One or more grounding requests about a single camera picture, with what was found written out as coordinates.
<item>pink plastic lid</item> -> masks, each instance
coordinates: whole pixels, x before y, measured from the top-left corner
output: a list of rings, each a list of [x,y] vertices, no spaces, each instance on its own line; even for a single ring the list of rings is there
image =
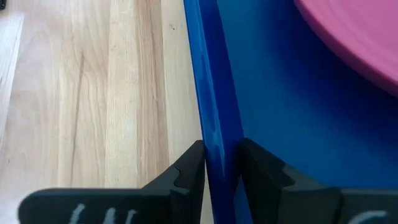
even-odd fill
[[[295,0],[324,43],[398,97],[398,0]]]

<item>wooden floor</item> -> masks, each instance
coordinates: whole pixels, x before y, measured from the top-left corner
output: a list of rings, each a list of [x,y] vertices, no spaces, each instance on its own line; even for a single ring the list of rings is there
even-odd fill
[[[8,0],[0,223],[48,187],[142,187],[201,139],[183,0]],[[203,223],[213,222],[208,187]]]

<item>blue panel edge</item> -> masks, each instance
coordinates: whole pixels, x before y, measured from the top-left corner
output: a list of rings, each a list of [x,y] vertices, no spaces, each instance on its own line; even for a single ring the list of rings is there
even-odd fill
[[[184,0],[215,223],[235,223],[236,143],[243,129],[216,0]]]

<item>pink disc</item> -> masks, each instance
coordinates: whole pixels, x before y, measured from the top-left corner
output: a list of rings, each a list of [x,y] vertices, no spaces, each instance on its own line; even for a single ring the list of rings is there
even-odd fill
[[[322,41],[398,97],[398,0],[295,0]]]

